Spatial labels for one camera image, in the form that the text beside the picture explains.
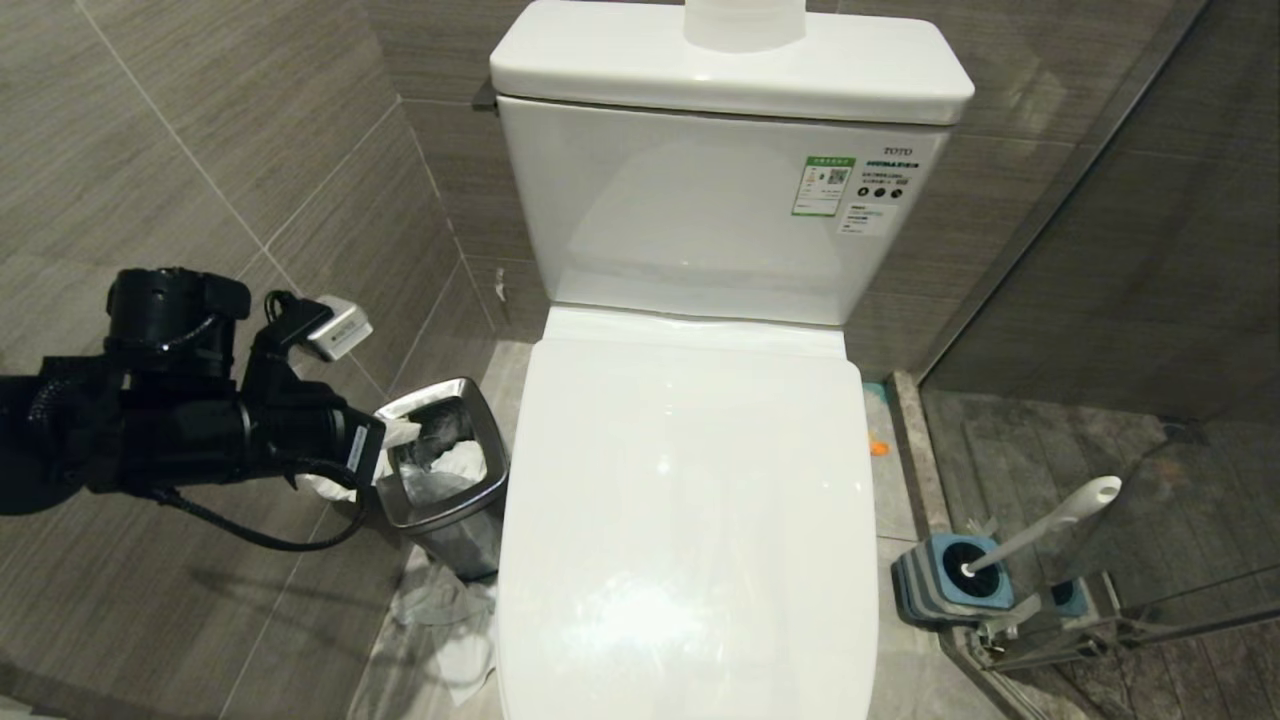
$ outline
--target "toilet tank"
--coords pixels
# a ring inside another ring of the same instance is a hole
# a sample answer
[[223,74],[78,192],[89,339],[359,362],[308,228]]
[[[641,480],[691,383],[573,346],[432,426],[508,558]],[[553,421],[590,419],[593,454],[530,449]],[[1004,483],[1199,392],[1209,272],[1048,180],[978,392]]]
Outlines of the toilet tank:
[[490,58],[548,296],[837,325],[973,95],[923,20],[809,13],[760,53],[684,9],[538,0]]

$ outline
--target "trash can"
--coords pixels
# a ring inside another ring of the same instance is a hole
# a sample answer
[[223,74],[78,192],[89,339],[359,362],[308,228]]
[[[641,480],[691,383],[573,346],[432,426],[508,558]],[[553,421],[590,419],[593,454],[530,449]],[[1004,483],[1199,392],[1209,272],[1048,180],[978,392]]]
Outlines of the trash can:
[[[509,462],[480,387],[470,378],[445,380],[389,402],[376,415],[422,427],[416,441],[388,450],[394,471],[374,480],[390,524],[460,580],[495,574]],[[484,454],[484,478],[430,471],[438,457],[468,439]]]

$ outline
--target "toilet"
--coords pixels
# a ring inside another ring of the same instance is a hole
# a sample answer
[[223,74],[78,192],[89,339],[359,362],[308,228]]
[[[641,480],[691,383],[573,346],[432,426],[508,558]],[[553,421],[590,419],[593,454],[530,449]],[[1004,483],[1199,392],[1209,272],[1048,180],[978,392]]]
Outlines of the toilet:
[[841,325],[973,85],[925,22],[796,27],[726,51],[681,6],[536,0],[493,53],[552,299],[506,507],[507,720],[867,715],[876,515]]

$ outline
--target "toilet seat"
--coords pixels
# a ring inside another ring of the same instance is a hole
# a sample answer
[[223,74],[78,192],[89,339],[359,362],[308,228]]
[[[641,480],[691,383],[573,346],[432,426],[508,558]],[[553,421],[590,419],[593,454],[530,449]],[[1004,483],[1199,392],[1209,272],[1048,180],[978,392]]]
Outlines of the toilet seat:
[[553,325],[507,498],[507,720],[864,717],[878,603],[858,369],[687,341],[714,332]]

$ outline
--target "orange object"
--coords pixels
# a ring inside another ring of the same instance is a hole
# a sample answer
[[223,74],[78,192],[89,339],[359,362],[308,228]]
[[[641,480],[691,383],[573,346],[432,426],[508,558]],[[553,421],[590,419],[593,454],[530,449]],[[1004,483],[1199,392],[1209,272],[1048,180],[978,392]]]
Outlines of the orange object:
[[872,433],[867,433],[867,439],[868,439],[868,442],[872,443],[872,456],[873,457],[883,457],[883,456],[888,455],[890,447],[888,447],[887,442],[881,442],[881,441],[876,439],[876,436],[872,434]]

